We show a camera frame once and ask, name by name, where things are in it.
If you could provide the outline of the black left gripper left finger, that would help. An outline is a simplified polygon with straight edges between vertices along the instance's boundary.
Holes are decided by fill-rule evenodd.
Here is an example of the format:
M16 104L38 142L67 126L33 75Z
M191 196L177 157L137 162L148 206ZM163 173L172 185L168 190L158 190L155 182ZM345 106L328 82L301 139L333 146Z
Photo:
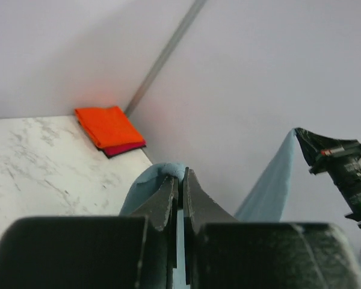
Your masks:
M171 288L178 181L127 216L26 217L0 239L0 288Z

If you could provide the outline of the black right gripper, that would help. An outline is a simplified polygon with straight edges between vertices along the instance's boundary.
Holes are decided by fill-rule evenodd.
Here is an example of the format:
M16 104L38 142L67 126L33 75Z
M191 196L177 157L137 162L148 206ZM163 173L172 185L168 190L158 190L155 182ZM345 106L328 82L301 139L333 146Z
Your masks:
M361 142L329 138L303 128L295 128L310 173L328 173L350 207L345 217L361 228Z

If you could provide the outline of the blue-grey t-shirt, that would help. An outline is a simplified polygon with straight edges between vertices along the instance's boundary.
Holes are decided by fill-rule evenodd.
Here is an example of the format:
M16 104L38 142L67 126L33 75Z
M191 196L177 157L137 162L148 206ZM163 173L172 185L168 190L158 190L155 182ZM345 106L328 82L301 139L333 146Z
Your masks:
M280 221L290 191L294 139L295 130L292 129L236 210L234 218L241 222ZM178 180L179 196L184 197L183 184L189 170L182 163L158 163L150 166L132 183L119 214L127 216L134 212L159 190L167 177ZM177 265L173 269L173 288L190 288L186 282L185 225L181 224L184 215L184 209L177 213Z

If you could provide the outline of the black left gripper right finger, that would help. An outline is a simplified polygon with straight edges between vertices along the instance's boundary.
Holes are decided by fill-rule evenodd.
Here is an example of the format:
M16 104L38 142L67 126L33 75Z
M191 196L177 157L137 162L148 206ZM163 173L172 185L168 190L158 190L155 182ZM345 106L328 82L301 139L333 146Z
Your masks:
M191 288L361 288L348 240L326 223L240 222L183 180L185 278Z

